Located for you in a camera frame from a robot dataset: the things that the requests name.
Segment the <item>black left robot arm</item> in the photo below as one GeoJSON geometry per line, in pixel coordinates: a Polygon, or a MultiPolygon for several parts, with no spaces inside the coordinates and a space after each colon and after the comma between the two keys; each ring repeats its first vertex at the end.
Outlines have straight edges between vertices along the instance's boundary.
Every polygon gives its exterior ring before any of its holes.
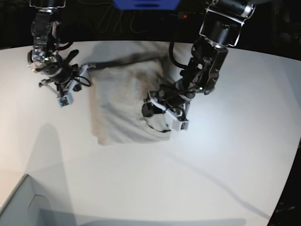
{"type": "Polygon", "coordinates": [[[161,84],[149,92],[142,106],[144,117],[172,113],[184,121],[191,100],[197,93],[210,94],[219,78],[219,71],[228,54],[228,47],[237,45],[245,21],[252,17],[255,4],[249,0],[211,0],[207,3],[200,37],[191,48],[187,65],[177,62],[174,43],[169,44],[171,62],[181,68],[181,79],[173,85],[161,84]]]}

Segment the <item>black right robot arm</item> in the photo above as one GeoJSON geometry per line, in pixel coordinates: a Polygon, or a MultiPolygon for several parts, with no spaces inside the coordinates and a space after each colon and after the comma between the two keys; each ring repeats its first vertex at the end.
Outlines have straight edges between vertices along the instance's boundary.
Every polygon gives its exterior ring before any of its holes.
{"type": "Polygon", "coordinates": [[[46,87],[59,99],[66,98],[71,91],[80,91],[83,86],[91,87],[90,79],[84,74],[92,66],[70,64],[79,51],[73,50],[65,58],[60,55],[73,44],[68,42],[62,46],[59,38],[59,10],[66,6],[66,1],[31,0],[29,6],[37,12],[31,25],[33,43],[27,61],[32,72],[46,76],[39,82],[39,87],[46,87]]]}

